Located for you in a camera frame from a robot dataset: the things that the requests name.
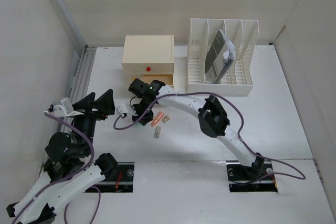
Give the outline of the cream drawer cabinet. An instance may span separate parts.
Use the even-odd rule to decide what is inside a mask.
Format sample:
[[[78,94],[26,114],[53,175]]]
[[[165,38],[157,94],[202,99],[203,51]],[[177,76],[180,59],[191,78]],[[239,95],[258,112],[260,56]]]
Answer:
[[[136,78],[151,83],[159,80],[174,86],[174,36],[127,35],[122,67],[129,83]]]

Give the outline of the small yellow eraser block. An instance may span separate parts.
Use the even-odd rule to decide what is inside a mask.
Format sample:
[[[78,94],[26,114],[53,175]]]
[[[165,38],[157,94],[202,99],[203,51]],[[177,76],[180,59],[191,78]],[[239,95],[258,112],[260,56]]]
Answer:
[[[165,115],[165,116],[162,118],[162,121],[163,121],[163,122],[167,122],[169,119],[170,119],[170,117],[169,117],[168,115]]]

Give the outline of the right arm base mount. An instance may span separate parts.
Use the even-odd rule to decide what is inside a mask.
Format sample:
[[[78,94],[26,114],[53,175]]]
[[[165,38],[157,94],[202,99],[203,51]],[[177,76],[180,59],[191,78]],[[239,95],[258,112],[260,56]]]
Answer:
[[[265,161],[259,170],[242,166],[237,161],[226,163],[228,187],[231,193],[247,192],[278,192],[277,183],[273,173],[273,166],[270,161]]]

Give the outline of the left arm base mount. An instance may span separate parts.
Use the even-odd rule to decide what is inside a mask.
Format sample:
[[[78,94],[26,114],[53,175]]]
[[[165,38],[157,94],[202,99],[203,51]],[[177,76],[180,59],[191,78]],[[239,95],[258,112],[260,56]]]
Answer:
[[[94,186],[99,188],[101,193],[132,193],[134,167],[134,162],[121,162],[114,177],[98,182]]]

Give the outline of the white plastic strip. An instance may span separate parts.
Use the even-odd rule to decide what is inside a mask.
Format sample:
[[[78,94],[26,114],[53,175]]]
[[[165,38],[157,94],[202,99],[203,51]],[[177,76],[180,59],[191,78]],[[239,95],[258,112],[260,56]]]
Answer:
[[[159,138],[160,137],[160,133],[161,133],[161,127],[160,126],[156,126],[155,127],[155,132],[154,132],[154,137],[155,138]]]

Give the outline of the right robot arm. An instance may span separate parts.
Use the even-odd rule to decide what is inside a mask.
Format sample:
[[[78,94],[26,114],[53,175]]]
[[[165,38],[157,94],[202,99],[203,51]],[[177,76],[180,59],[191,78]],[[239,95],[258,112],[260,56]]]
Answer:
[[[254,179],[262,173],[264,159],[249,150],[229,127],[227,112],[214,94],[202,100],[191,94],[177,93],[161,81],[154,80],[148,84],[137,78],[130,84],[129,91],[141,100],[133,105],[134,123],[145,126],[153,122],[155,104],[174,107],[196,117],[203,134],[222,142],[236,156],[246,177]]]

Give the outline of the orange translucent case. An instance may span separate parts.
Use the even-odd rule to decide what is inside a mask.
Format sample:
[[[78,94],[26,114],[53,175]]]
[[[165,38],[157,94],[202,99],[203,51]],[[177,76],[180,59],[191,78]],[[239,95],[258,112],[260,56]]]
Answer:
[[[159,113],[154,117],[154,119],[151,121],[151,126],[152,126],[152,127],[157,126],[157,124],[162,120],[163,116],[164,116],[164,113],[163,113],[163,112],[159,112]]]

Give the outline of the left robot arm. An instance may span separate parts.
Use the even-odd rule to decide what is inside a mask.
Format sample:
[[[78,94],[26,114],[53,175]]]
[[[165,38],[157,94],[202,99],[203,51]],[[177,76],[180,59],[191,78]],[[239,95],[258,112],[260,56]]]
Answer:
[[[45,147],[48,156],[38,180],[19,202],[6,210],[13,223],[52,223],[59,210],[80,193],[103,180],[120,179],[120,165],[110,153],[95,158],[93,136],[97,121],[115,113],[112,89],[100,97],[94,92],[75,104],[68,97],[54,101],[44,115],[67,128]]]

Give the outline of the grey setup guide booklet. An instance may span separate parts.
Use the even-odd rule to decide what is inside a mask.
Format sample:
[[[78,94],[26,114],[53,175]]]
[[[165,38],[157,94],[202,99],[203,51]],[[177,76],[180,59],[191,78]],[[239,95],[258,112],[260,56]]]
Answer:
[[[205,58],[205,83],[219,84],[235,60],[234,44],[219,29]]]

